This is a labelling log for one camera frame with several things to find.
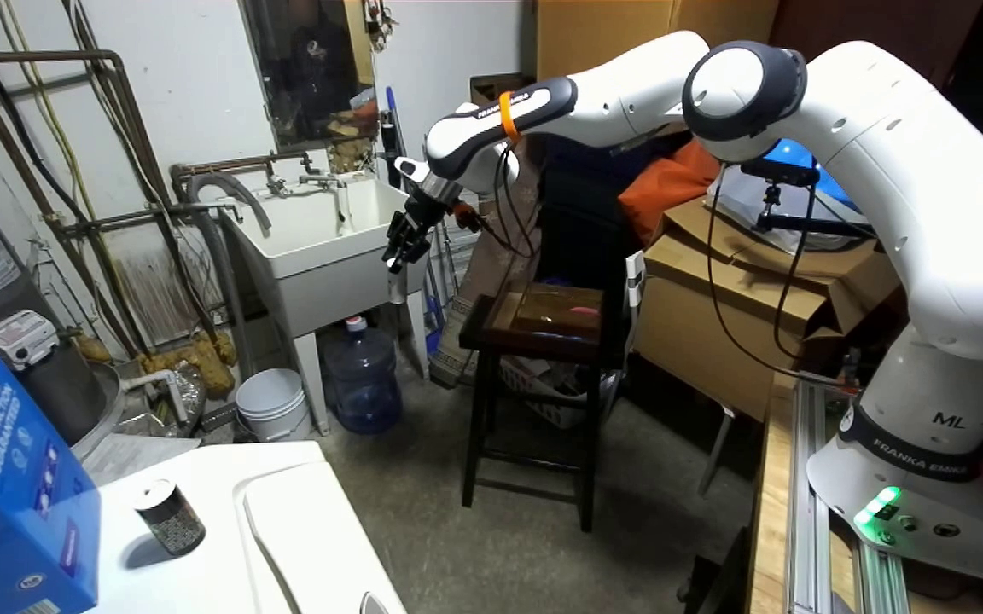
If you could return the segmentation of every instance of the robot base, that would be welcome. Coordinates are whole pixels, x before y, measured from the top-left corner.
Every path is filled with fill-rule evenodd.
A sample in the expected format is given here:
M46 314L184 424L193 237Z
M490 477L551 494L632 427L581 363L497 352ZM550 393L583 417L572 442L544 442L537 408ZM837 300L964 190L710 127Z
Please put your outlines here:
M804 475L864 543L983 579L983 477L919 477L837 437L807 456Z

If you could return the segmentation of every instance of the wooden stool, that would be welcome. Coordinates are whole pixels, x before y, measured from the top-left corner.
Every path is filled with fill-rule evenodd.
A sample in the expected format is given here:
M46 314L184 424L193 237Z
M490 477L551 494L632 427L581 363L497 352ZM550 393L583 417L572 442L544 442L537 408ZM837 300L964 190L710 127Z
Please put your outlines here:
M539 467L539 472L562 472L577 477L569 501L581 512L581 528L591 532L597 442L602 442L602 419L605 419L602 417L605 413L605 403L602 403L602 289L529 284L501 297L481 297L462 329L462 348L478 352L462 505L472 510L481 456ZM551 456L520 454L520 450L489 445L489 433L495 429L497 395L506 393L497 379L497 363L506 354L566 363L566 364L583 368L583 391L587 391L583 400L511 393L520 400L572 408L583 413L581 450L572 450L572 460L551 460ZM537 491L537 489L511 489L511 485L497 485L497 489L557 499L551 491Z

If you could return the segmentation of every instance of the orange object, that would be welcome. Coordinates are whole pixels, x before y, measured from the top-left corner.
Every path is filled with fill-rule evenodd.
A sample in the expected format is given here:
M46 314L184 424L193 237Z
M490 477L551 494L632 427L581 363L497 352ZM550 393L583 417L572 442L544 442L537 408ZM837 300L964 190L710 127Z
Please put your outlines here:
M507 144L520 144L520 127L514 127L514 113L511 113L511 94L497 96L497 122Z
M701 140L681 144L671 159L652 162L623 190L620 210L640 246L657 243L661 214L707 195L715 180L719 165L704 149Z

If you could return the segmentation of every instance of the blue box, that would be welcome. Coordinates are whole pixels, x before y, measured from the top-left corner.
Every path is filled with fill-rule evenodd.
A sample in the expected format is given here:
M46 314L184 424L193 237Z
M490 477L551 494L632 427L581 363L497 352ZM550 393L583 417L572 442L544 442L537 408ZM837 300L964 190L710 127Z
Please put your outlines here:
M0 611L95 605L99 491L0 358Z

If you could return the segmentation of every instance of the green light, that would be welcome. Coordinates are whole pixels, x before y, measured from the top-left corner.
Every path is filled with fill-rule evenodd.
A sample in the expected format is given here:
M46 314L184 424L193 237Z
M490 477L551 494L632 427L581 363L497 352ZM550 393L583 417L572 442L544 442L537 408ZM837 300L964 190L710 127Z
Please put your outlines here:
M894 489L894 485L880 489L880 491L856 512L856 528L864 532L864 528L875 522L875 516L878 516L880 510L888 510L889 501L897 501L897 499L900 499L900 489Z

